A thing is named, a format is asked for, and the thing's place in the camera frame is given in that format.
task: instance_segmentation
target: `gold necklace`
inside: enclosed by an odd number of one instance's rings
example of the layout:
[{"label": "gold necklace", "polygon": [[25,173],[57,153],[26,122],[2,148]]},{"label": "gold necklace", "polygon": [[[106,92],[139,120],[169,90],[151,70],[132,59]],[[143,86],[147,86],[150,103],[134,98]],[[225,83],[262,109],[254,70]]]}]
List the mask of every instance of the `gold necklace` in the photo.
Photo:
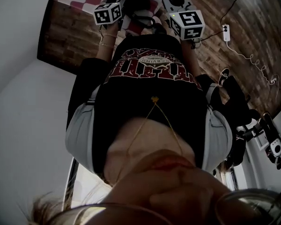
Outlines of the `gold necklace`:
[{"label": "gold necklace", "polygon": [[120,177],[120,174],[121,174],[121,172],[122,172],[122,170],[123,170],[123,168],[124,168],[124,164],[125,164],[126,161],[128,160],[128,157],[129,157],[129,150],[130,150],[130,148],[131,148],[133,142],[135,141],[137,135],[140,133],[141,129],[142,129],[143,126],[145,125],[146,121],[148,120],[148,117],[150,116],[151,112],[153,111],[153,109],[154,109],[155,107],[157,107],[157,108],[162,112],[162,114],[164,115],[164,117],[166,118],[166,120],[167,120],[167,122],[168,122],[168,124],[169,124],[169,126],[170,126],[170,129],[171,129],[171,131],[172,131],[172,134],[174,135],[174,138],[175,138],[175,140],[176,140],[176,142],[177,142],[177,145],[178,145],[178,147],[179,147],[179,149],[180,149],[181,156],[183,156],[183,151],[182,151],[181,145],[180,145],[180,143],[179,143],[179,140],[178,140],[178,138],[177,138],[177,135],[176,135],[176,133],[175,133],[175,131],[174,131],[172,125],[170,124],[169,119],[168,119],[167,116],[164,114],[164,112],[163,112],[163,110],[160,108],[160,106],[157,104],[159,98],[158,98],[158,97],[152,97],[151,100],[152,100],[152,102],[154,103],[154,105],[153,105],[151,111],[148,113],[148,115],[147,115],[147,117],[145,118],[145,120],[143,121],[143,123],[140,125],[139,129],[136,131],[136,133],[135,133],[135,135],[134,135],[134,137],[133,137],[133,139],[132,139],[132,141],[131,141],[131,143],[130,143],[130,145],[129,145],[127,151],[126,151],[125,161],[123,162],[123,164],[122,164],[122,166],[121,166],[121,169],[120,169],[120,171],[119,171],[119,173],[118,173],[116,182],[118,182],[119,177]]}]

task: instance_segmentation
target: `wooden floor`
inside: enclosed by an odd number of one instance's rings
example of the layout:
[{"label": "wooden floor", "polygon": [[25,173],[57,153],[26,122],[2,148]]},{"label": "wooden floor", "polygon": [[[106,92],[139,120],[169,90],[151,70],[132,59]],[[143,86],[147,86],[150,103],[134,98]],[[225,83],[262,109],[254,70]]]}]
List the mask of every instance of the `wooden floor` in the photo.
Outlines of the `wooden floor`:
[{"label": "wooden floor", "polygon": [[[220,19],[234,0],[192,1],[203,13],[208,37],[221,31]],[[249,60],[228,49],[222,34],[202,42],[196,50],[200,67],[216,81],[220,72],[229,68],[245,95],[251,97],[249,106],[275,116],[281,110],[280,0],[238,0],[223,23],[230,25],[229,46],[246,57],[254,54],[252,60],[260,60],[258,67],[266,66],[265,76],[271,80],[277,74],[279,81],[270,86]],[[75,73],[84,58],[96,55],[100,37],[92,15],[51,1],[44,18],[38,58]],[[224,91],[222,97],[227,99]]]}]

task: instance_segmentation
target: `power strip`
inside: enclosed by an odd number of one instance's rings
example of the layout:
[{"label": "power strip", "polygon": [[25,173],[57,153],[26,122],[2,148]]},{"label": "power strip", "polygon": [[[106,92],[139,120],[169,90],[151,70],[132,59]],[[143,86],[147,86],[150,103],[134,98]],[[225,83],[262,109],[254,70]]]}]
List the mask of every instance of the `power strip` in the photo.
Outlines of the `power strip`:
[{"label": "power strip", "polygon": [[223,27],[224,41],[230,42],[230,26],[228,24],[224,24],[222,27]]}]

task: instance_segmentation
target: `white wall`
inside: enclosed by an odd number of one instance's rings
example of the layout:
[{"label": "white wall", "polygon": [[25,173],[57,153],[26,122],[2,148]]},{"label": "white wall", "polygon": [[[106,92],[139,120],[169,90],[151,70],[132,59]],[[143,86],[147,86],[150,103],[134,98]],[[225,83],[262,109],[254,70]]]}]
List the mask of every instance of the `white wall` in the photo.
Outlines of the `white wall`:
[{"label": "white wall", "polygon": [[62,199],[72,157],[64,144],[75,75],[34,60],[0,94],[0,225],[48,192]]},{"label": "white wall", "polygon": [[37,57],[48,0],[0,0],[0,92]]},{"label": "white wall", "polygon": [[[274,122],[281,134],[281,112],[275,117]],[[275,164],[272,164],[267,158],[264,150],[259,151],[254,140],[247,144],[247,149],[251,152],[261,187],[281,192],[281,169],[276,169]]]},{"label": "white wall", "polygon": [[109,185],[79,164],[74,185],[72,208],[98,203],[106,197],[110,190]]}]

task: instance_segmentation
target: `electrical cable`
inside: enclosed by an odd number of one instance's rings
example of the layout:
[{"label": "electrical cable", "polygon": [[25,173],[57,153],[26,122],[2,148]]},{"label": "electrical cable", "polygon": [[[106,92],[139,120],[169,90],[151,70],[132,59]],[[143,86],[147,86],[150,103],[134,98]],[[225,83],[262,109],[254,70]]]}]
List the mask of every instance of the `electrical cable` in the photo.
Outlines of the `electrical cable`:
[{"label": "electrical cable", "polygon": [[[229,7],[229,9],[228,9],[227,12],[224,14],[224,16],[221,17],[220,26],[222,26],[222,20],[224,19],[225,16],[227,16],[227,14],[228,14],[228,13],[230,12],[230,10],[233,8],[233,6],[235,5],[236,2],[237,2],[237,0],[234,0],[234,2],[233,2],[232,5]],[[207,37],[207,38],[205,38],[205,39],[203,39],[203,40],[201,40],[201,41],[205,41],[205,40],[207,40],[207,39],[209,39],[209,38],[211,38],[211,37],[213,37],[213,36],[216,36],[216,35],[218,35],[218,34],[220,34],[220,33],[222,33],[222,32],[224,32],[224,30],[222,30],[222,31],[220,31],[220,32],[217,32],[217,33],[215,33],[215,34],[213,34],[213,35],[210,35],[209,37]]]},{"label": "electrical cable", "polygon": [[191,48],[192,48],[192,49],[196,49],[196,43],[195,43],[192,39],[190,39],[189,42],[190,42],[191,45],[192,45]]},{"label": "electrical cable", "polygon": [[190,7],[191,6],[191,4],[189,3],[186,7],[185,7],[185,10],[188,8],[188,7]]},{"label": "electrical cable", "polygon": [[221,18],[220,20],[220,25],[222,25],[222,20],[224,19],[224,17],[228,14],[228,12],[233,8],[234,4],[237,2],[237,0],[234,0],[234,2],[232,3],[231,7],[227,10],[227,12],[225,13],[225,15]]},{"label": "electrical cable", "polygon": [[215,34],[213,34],[213,35],[210,35],[209,37],[207,37],[207,38],[205,38],[205,39],[202,39],[201,42],[203,42],[203,41],[205,41],[205,40],[207,40],[207,39],[210,39],[210,38],[213,37],[213,36],[219,35],[219,34],[222,33],[222,32],[224,32],[224,30],[222,30],[222,31],[220,31],[220,32],[217,32],[217,33],[215,33]]},{"label": "electrical cable", "polygon": [[[255,67],[257,67],[257,69],[262,73],[262,76],[265,78],[265,80],[268,82],[268,84],[269,85],[274,85],[275,84],[275,81],[274,82],[270,82],[268,79],[267,79],[267,77],[264,75],[264,70],[266,70],[266,65],[264,65],[264,66],[262,66],[262,68],[259,68],[258,67],[258,65],[260,64],[260,60],[259,59],[257,59],[255,62],[253,62],[253,57],[254,57],[254,55],[253,54],[251,54],[251,56],[249,57],[249,58],[247,58],[247,57],[245,57],[244,55],[242,55],[242,54],[240,54],[240,53],[238,53],[237,51],[235,51],[235,50],[233,50],[232,48],[230,48],[229,47],[229,45],[228,45],[228,41],[226,42],[226,44],[227,44],[227,47],[231,50],[231,51],[233,51],[233,52],[235,52],[237,55],[239,55],[239,56],[242,56],[242,57],[244,57],[245,59],[247,59],[247,60],[250,60],[250,62],[251,62],[251,64],[252,65],[255,65]],[[277,101],[277,97],[278,97],[278,93],[279,93],[279,86],[280,86],[280,78],[279,78],[279,75],[278,74],[275,74],[274,76],[277,76],[277,78],[278,78],[278,91],[277,91],[277,95],[276,95],[276,101]]]}]

